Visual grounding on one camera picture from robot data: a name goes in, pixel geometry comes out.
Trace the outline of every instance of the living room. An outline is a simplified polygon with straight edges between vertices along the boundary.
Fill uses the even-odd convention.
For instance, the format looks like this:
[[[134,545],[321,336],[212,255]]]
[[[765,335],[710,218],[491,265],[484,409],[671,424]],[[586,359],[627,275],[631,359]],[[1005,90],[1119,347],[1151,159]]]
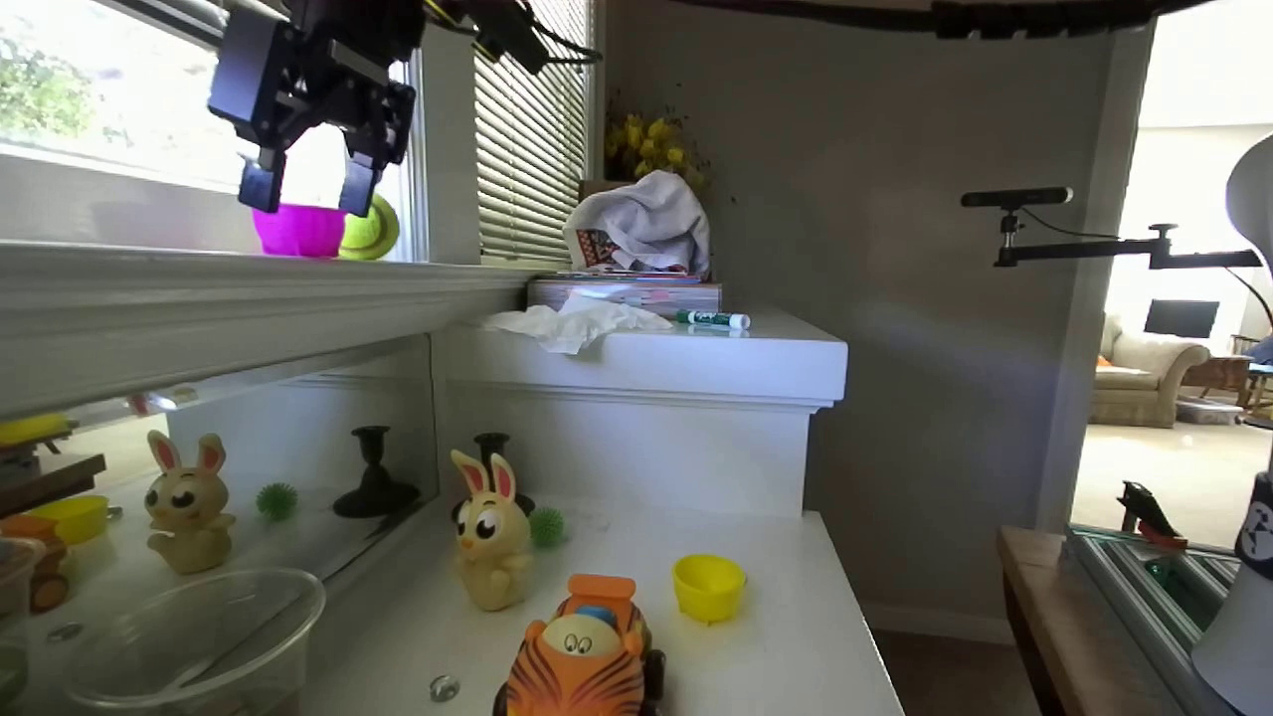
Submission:
[[[1251,55],[1256,43],[1241,43],[1241,31],[1266,29],[1269,15],[1251,13],[1269,6],[1232,5],[1205,21],[1158,23],[1121,206],[1126,238],[1174,224],[1174,250],[1241,246],[1224,214],[1224,180],[1256,137],[1273,135],[1273,100],[1260,90],[1273,55]],[[1119,380],[1119,359],[1099,364],[1069,521],[1119,529],[1121,481],[1143,481],[1180,535],[1232,545],[1251,481],[1273,444],[1269,387],[1253,368],[1260,360],[1253,351],[1273,328],[1266,281],[1266,271],[1251,265],[1151,271],[1147,259],[1115,259],[1099,360],[1129,343],[1126,354],[1158,354],[1151,360],[1167,379],[1154,397],[1119,403],[1103,392],[1111,368]]]

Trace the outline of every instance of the cloth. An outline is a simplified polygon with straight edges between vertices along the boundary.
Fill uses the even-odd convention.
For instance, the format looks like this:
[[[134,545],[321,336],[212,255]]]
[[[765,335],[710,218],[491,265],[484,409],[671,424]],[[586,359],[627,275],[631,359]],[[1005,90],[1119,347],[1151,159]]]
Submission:
[[[676,172],[581,197],[565,224],[574,265],[590,265],[590,229],[606,236],[621,271],[710,275],[710,214]]]
[[[581,354],[618,328],[639,328],[639,335],[671,328],[671,320],[651,309],[581,297],[581,293],[565,297],[561,309],[548,309],[548,307],[507,309],[484,316],[484,327],[538,336],[548,354]]]

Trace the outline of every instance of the couch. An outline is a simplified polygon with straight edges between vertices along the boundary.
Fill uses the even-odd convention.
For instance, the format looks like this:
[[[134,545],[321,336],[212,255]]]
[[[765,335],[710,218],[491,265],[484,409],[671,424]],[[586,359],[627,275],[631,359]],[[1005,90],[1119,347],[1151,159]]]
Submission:
[[[1211,359],[1205,343],[1137,335],[1105,320],[1093,373],[1090,420],[1174,424],[1191,364]]]

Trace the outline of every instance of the gray wall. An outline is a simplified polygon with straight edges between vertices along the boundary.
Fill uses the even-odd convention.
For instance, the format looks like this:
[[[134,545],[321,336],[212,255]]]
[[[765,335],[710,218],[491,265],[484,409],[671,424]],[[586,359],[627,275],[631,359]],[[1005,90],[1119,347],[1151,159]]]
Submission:
[[[1078,452],[1049,444],[1054,389],[1073,389],[1069,307],[1103,286],[1073,262],[993,271],[1000,214],[959,194],[1069,181],[1078,201],[1045,218],[1087,224],[1093,175],[1129,153],[1103,120],[1115,39],[948,43],[667,0],[607,13],[607,94],[676,112],[710,159],[719,279],[850,343],[813,502],[871,621],[1004,635],[993,529],[1034,521],[1045,452]]]

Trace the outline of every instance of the bunny figurine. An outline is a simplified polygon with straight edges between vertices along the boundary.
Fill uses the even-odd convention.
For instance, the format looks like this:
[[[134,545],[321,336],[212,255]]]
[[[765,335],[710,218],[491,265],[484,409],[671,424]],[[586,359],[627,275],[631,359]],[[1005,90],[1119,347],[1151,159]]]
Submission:
[[[517,505],[517,477],[507,458],[491,458],[491,473],[463,450],[448,461],[468,484],[468,502],[455,514],[455,562],[468,600],[484,612],[508,609],[525,596],[529,572],[529,521]]]
[[[147,494],[153,549],[176,572],[212,572],[231,558],[231,518],[222,518],[231,490],[222,481],[226,444],[220,433],[199,442],[199,465],[183,465],[169,433],[147,433],[161,477]]]

